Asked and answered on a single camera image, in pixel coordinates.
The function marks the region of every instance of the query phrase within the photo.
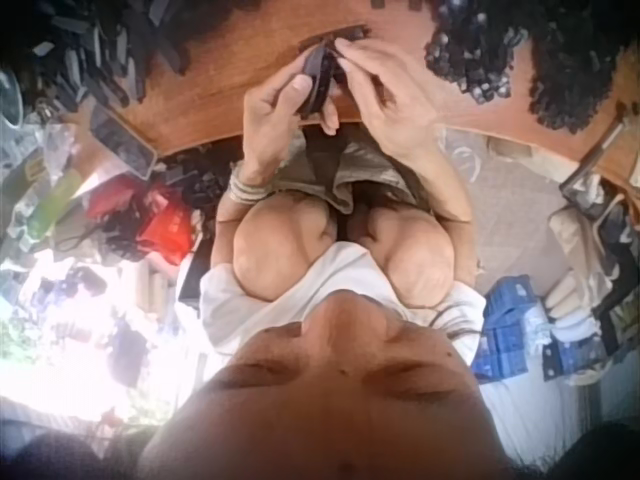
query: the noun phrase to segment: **wooden table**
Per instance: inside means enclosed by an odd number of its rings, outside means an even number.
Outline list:
[[[264,0],[259,11],[235,12],[220,29],[190,45],[191,66],[184,77],[173,74],[158,58],[148,79],[148,95],[122,112],[125,119],[161,155],[240,134],[242,98],[293,59],[300,41],[325,31],[366,23],[372,35],[395,42],[423,61],[424,45],[434,23],[427,9],[412,12],[407,0],[387,0],[373,10],[369,0]],[[616,73],[613,92],[588,128],[571,135],[552,131],[528,112],[533,66],[531,45],[516,50],[512,97],[478,106],[455,84],[429,75],[442,124],[517,142],[537,145],[578,161],[598,142],[615,116],[615,103],[640,100],[637,55],[627,54]],[[347,99],[338,102],[343,120],[357,120]],[[598,166],[607,178],[628,187],[640,145],[638,131],[620,136]]]

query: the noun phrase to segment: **wrist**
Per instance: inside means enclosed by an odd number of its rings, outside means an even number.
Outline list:
[[[249,187],[264,187],[271,183],[275,169],[265,169],[242,162],[238,170],[238,180]]]

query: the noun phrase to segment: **white top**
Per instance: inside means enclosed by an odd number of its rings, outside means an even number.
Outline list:
[[[337,242],[307,274],[275,302],[248,296],[238,284],[231,264],[212,268],[200,282],[200,314],[209,340],[217,353],[230,358],[253,335],[269,327],[304,322],[308,313],[336,290],[366,295],[395,310],[407,321],[447,333],[472,330],[453,345],[471,364],[484,323],[485,299],[472,288],[454,282],[451,292],[435,308],[410,309],[396,296],[387,277],[371,253],[351,242]]]

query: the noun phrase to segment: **black device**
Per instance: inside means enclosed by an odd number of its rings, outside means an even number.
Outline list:
[[[89,128],[93,136],[126,163],[133,173],[143,180],[149,178],[158,154],[112,112],[96,105]]]

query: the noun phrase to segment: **bracelet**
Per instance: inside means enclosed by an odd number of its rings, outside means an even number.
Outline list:
[[[238,162],[231,171],[231,177],[229,178],[229,197],[231,200],[237,203],[245,205],[255,205],[261,200],[264,200],[271,194],[271,185],[265,185],[264,187],[253,187],[243,183],[238,178],[238,172],[242,166],[243,161]]]

